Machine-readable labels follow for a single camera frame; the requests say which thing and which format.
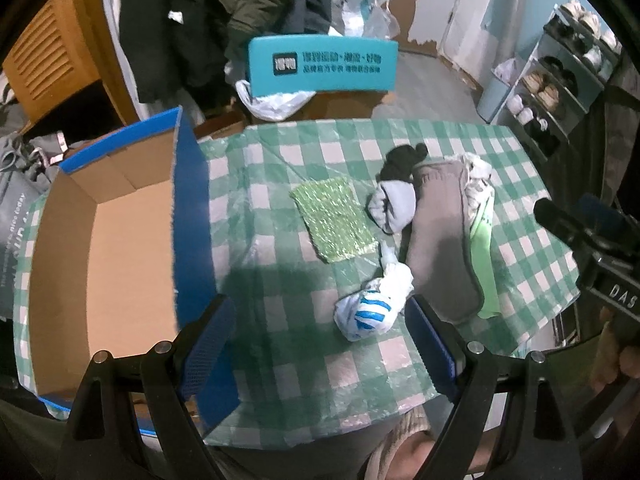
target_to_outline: teal box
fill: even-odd
[[[331,90],[393,90],[398,44],[322,34],[263,36],[249,43],[253,97]]]

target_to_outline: louvered cabinet door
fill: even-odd
[[[31,123],[98,81],[73,0],[49,0],[2,66]]]

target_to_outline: light blue trash can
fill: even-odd
[[[491,81],[482,92],[482,97],[478,103],[478,115],[487,123],[494,120],[498,108],[509,93],[510,86],[500,81],[492,72]]]

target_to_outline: shoe rack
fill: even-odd
[[[554,20],[555,22],[561,23],[561,27],[570,33],[577,34],[577,36],[561,37],[555,29],[549,27],[556,16],[560,18],[561,22],[558,22],[557,18]],[[576,38],[579,38],[584,45],[580,45]],[[613,67],[620,59],[619,54],[611,50],[603,41],[597,39],[586,26],[576,20],[567,10],[556,5],[549,15],[548,23],[538,38],[529,59],[524,63],[523,69],[500,104],[492,121],[492,124],[510,127],[537,167],[544,165],[558,146],[570,142],[569,133],[588,113],[591,104],[604,90],[607,82],[583,61],[583,53],[577,46],[584,46],[587,49],[597,46],[601,51],[603,62],[606,59]],[[559,60],[563,69],[573,74],[577,83],[577,92],[570,91],[567,88],[567,81],[563,81],[558,72],[550,70],[541,61],[545,57],[548,59],[549,56]],[[553,85],[558,90],[559,101],[555,107],[545,106],[540,99],[540,92],[532,92],[524,83],[524,79],[533,73],[542,74],[545,86]],[[557,140],[547,139],[551,142],[539,144],[532,138],[531,125],[521,124],[516,115],[512,114],[507,107],[507,102],[515,95],[520,95],[526,105],[532,105],[538,113],[538,117],[546,121],[548,130],[543,135],[551,135]]]

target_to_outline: tablecloth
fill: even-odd
[[[323,263],[289,194],[306,180],[347,176],[364,206],[384,155],[419,141],[432,157],[474,152],[495,169],[491,256],[502,316],[461,325],[467,340],[510,354],[577,297],[568,248],[532,216],[535,201],[548,196],[542,180],[503,126],[310,121],[205,140],[215,278],[238,308],[232,350],[241,396],[208,444],[282,449],[362,428],[436,395],[402,316],[387,334],[354,344],[339,333],[335,301],[380,272],[378,256]],[[30,211],[16,277],[15,354],[20,382],[31,390],[26,289],[43,206],[44,199]],[[373,222],[370,228],[392,240]]]

